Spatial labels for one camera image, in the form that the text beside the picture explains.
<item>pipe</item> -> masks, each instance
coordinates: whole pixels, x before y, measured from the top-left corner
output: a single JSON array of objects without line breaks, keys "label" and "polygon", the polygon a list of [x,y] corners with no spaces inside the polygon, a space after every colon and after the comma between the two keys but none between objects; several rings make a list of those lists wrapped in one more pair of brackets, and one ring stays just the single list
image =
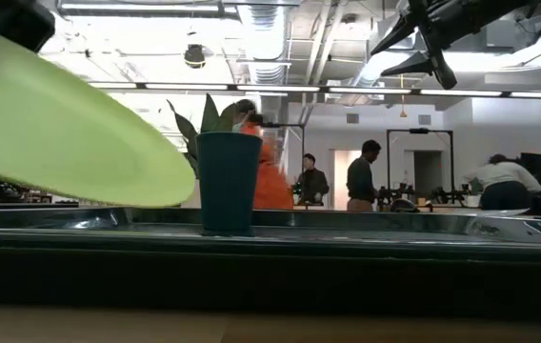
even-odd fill
[{"label": "pipe", "polygon": [[336,13],[334,15],[334,21],[331,23],[330,33],[328,33],[328,38],[326,38],[326,44],[324,44],[324,49],[321,51],[321,57],[319,58],[319,66],[317,67],[317,72],[315,73],[315,78],[312,82],[313,85],[319,84],[319,81],[321,80],[321,74],[324,72],[326,62],[328,62],[328,56],[330,55],[331,46],[334,44],[334,36],[338,32],[338,27],[340,26],[347,3],[349,3],[349,0],[340,0],[340,2],[338,3],[338,7],[336,8]]},{"label": "pipe", "polygon": [[331,0],[324,0],[321,12],[319,13],[319,27],[315,38],[312,41],[311,56],[309,57],[309,64],[307,65],[307,73],[305,74],[305,85],[309,84],[311,80],[312,70],[315,67],[315,61],[317,60],[317,54],[319,48],[321,48],[321,41],[324,38],[324,32],[326,31],[326,24],[328,23],[328,16],[330,15]]},{"label": "pipe", "polygon": [[[244,30],[249,33],[248,58],[281,61],[285,57],[287,10],[274,5],[238,6]],[[283,84],[286,66],[250,64],[254,84]]]}]

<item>man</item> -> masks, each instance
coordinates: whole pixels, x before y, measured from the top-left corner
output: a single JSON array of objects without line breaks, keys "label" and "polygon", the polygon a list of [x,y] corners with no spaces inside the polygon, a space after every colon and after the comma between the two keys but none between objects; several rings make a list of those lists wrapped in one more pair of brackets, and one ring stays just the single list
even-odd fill
[{"label": "man", "polygon": [[315,156],[307,153],[302,158],[305,171],[298,177],[302,186],[300,203],[322,204],[322,197],[330,191],[326,175],[315,168]]},{"label": "man", "polygon": [[233,132],[240,132],[243,124],[248,120],[251,115],[254,115],[255,104],[248,99],[242,99],[236,102],[236,115],[234,116],[234,125],[232,125]]},{"label": "man", "polygon": [[372,211],[372,203],[376,197],[376,190],[372,184],[371,164],[376,161],[381,146],[376,141],[369,140],[362,146],[361,157],[354,160],[347,171],[347,188],[349,189],[349,202],[347,211]]}]

